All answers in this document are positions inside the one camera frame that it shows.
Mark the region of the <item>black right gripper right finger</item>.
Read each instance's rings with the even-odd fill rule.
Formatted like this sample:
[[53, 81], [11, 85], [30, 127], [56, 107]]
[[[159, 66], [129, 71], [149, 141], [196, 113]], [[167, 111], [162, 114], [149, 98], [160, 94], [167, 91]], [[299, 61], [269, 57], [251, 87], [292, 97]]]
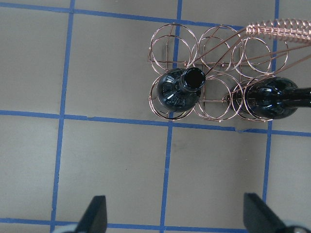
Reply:
[[249, 233], [282, 233], [284, 222], [256, 194], [244, 193], [243, 224]]

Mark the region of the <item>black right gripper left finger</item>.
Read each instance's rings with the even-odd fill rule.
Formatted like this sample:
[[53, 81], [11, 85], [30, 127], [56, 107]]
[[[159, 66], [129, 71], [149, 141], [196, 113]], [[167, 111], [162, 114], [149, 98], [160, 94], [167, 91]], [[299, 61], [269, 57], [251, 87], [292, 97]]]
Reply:
[[105, 195], [94, 196], [81, 220], [76, 233], [105, 233], [107, 229], [107, 208]]

